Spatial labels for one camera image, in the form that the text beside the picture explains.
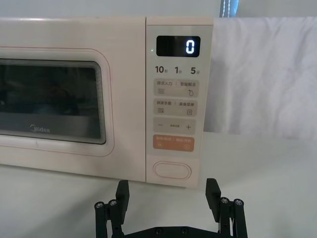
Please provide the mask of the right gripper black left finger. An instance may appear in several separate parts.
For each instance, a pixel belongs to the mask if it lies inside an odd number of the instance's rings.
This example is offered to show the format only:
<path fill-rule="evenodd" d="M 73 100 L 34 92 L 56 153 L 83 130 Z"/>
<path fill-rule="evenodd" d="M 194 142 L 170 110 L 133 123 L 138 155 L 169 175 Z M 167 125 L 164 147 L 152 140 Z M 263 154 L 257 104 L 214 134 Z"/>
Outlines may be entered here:
<path fill-rule="evenodd" d="M 96 221 L 96 237 L 107 238 L 107 221 L 111 222 L 112 238 L 123 238 L 121 226 L 124 224 L 130 193 L 128 180 L 120 180 L 115 199 L 108 203 L 102 201 L 94 205 Z"/>

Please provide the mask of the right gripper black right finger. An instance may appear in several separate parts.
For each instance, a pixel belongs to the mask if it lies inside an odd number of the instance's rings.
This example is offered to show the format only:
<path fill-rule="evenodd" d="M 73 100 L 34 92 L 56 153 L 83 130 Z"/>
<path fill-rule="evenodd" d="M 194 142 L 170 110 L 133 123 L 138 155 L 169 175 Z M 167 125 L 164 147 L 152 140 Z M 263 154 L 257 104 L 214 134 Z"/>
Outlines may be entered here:
<path fill-rule="evenodd" d="M 212 238 L 247 238 L 244 202 L 241 199 L 229 200 L 221 196 L 221 190 L 214 178 L 206 180 L 206 199 L 213 218 L 218 223 L 218 232 Z"/>

